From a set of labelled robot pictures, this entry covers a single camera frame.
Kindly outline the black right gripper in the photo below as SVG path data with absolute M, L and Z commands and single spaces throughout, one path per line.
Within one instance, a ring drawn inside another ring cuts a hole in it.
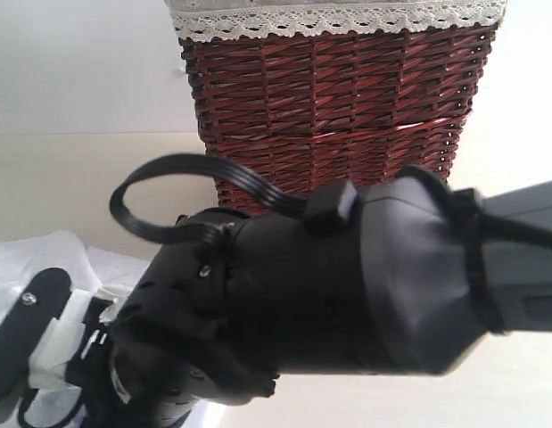
M 273 374 L 138 315 L 105 324 L 91 312 L 86 321 L 65 375 L 81 389 L 85 427 L 180 427 L 203 401 L 241 406 L 275 392 Z

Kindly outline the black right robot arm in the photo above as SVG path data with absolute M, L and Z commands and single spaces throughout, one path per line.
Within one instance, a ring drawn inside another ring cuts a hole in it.
M 71 365 L 87 427 L 179 427 L 280 375 L 443 375 L 485 335 L 552 333 L 552 181 L 483 198 L 407 167 L 296 211 L 213 208 L 172 227 L 113 217 L 160 250 Z

